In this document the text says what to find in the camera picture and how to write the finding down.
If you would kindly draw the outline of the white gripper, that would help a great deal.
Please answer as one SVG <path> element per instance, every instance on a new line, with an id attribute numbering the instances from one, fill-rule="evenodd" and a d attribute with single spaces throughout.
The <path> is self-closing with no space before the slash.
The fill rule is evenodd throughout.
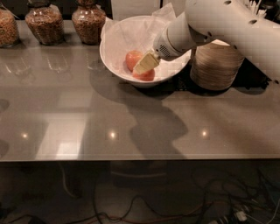
<path id="1" fill-rule="evenodd" d="M 136 63 L 133 71 L 143 74 L 159 65 L 160 59 L 171 61 L 197 46 L 210 42 L 210 38 L 195 31 L 181 13 L 170 22 L 154 39 L 153 50 L 146 52 Z"/>

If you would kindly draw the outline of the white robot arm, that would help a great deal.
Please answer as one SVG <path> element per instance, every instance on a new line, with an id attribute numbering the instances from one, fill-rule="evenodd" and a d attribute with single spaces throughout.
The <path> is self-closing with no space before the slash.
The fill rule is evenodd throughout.
<path id="1" fill-rule="evenodd" d="M 142 74 L 216 39 L 264 74 L 280 76 L 280 24 L 259 17 L 240 0 L 185 0 L 185 11 L 155 37 L 134 70 Z"/>

